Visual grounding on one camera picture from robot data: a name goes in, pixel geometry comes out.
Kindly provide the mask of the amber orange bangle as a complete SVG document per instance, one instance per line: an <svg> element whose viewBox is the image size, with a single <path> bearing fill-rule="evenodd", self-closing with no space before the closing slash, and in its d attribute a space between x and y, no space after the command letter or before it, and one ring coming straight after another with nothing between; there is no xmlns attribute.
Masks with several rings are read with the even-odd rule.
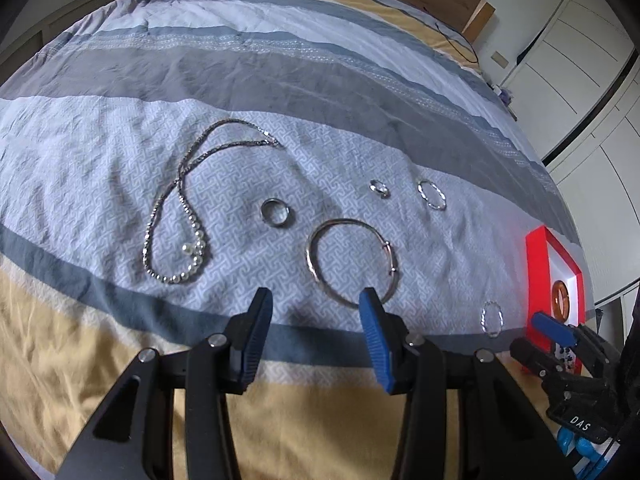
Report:
<svg viewBox="0 0 640 480"><path fill-rule="evenodd" d="M551 310L553 317L562 323L570 317L570 293L562 280L556 280L552 284Z"/></svg>

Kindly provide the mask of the striped bed duvet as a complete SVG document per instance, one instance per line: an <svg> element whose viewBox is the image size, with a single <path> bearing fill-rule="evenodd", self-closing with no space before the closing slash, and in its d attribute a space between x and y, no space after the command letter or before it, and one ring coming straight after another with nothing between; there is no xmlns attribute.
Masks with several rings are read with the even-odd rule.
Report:
<svg viewBox="0 0 640 480"><path fill-rule="evenodd" d="M197 344L261 287L265 352L230 400L242 475L390 474L401 402L312 279L311 232L379 230L386 308L460 353L524 333L529 232L586 261L460 40L373 0L115 0L2 84L1 420L43 477L141 349Z"/></svg>

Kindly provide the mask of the white sliding wardrobe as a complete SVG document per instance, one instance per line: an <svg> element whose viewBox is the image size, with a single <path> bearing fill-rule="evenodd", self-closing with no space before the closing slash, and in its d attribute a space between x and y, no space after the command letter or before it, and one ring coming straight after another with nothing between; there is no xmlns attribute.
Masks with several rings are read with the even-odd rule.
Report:
<svg viewBox="0 0 640 480"><path fill-rule="evenodd" d="M511 108L570 210L603 304L639 281L639 55L605 0L562 0Z"/></svg>

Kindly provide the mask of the red jewelry tray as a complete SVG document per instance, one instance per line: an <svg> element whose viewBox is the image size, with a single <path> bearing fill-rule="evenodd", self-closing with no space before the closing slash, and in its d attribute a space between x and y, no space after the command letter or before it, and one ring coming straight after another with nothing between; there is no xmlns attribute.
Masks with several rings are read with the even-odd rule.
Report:
<svg viewBox="0 0 640 480"><path fill-rule="evenodd" d="M533 328L536 312L552 315L551 287L562 280L570 293L570 317L563 323L577 326L586 320L586 290L582 269L563 244L546 226L529 232L525 239L528 278L528 312L526 336L538 347L552 351L570 373L580 374L582 362L568 348L563 348Z"/></svg>

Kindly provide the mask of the silver hoop near tray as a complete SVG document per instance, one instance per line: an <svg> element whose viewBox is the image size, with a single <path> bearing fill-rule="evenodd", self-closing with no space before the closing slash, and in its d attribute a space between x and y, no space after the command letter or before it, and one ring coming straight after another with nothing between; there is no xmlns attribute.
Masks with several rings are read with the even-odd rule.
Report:
<svg viewBox="0 0 640 480"><path fill-rule="evenodd" d="M504 317L500 304L487 300L480 309L480 328L489 338L497 338L503 331Z"/></svg>

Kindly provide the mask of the large silver bangle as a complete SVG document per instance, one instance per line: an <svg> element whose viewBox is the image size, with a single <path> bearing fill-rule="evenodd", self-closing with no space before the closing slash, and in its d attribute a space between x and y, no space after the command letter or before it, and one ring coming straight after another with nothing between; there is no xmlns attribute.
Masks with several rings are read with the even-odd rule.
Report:
<svg viewBox="0 0 640 480"><path fill-rule="evenodd" d="M382 304L398 289L400 271L394 246L362 220L334 218L319 224L308 237L305 259L320 290L342 307L357 309L363 287L378 287Z"/></svg>

